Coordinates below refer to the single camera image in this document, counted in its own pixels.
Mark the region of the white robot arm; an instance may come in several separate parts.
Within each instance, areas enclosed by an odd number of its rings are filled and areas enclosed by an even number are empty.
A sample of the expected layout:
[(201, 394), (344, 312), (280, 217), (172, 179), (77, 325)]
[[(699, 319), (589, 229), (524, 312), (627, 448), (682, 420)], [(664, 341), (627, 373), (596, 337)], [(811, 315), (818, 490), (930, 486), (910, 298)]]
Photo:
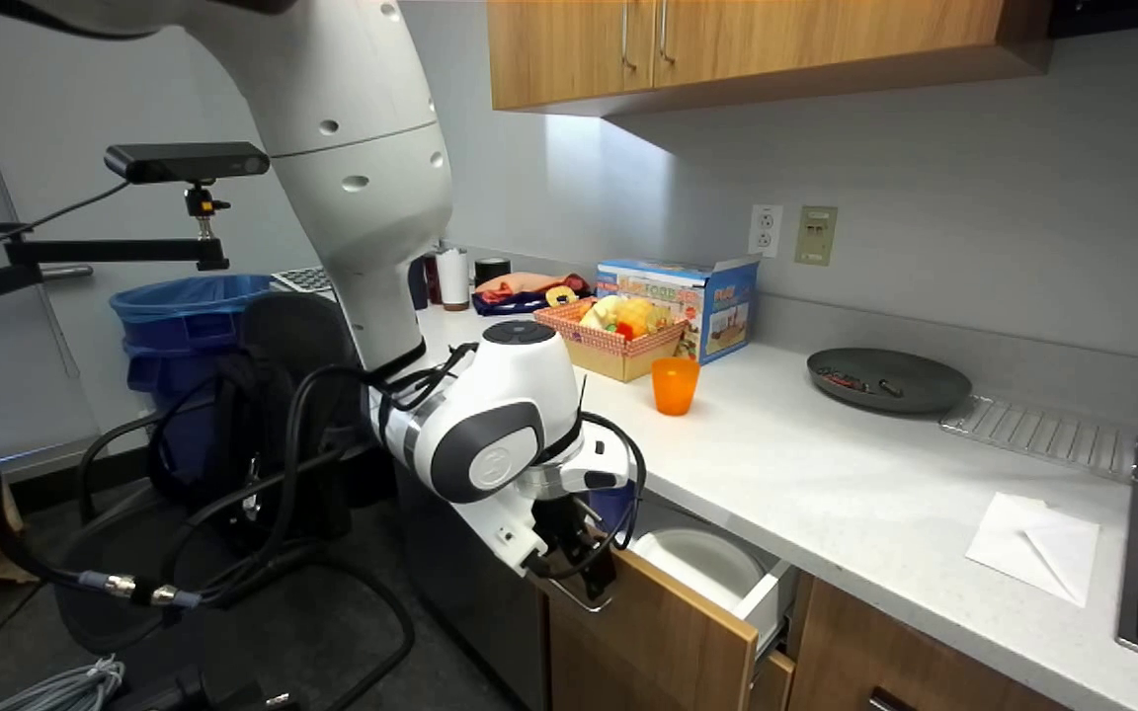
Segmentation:
[(0, 0), (0, 17), (88, 40), (178, 28), (205, 47), (351, 319), (370, 440), (504, 568), (612, 587), (617, 532), (578, 496), (635, 486), (644, 462), (581, 408), (565, 341), (503, 319), (423, 358), (404, 263), (445, 229), (452, 166), (400, 0)]

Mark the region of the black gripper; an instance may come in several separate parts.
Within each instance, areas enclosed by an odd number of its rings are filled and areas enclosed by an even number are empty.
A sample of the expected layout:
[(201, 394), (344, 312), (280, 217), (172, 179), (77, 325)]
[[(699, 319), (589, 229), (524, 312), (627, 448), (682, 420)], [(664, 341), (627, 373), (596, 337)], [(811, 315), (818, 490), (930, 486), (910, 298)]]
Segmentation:
[(556, 496), (533, 506), (533, 532), (545, 552), (533, 552), (524, 568), (560, 587), (581, 610), (604, 610), (617, 582), (617, 556), (596, 512), (581, 496)]

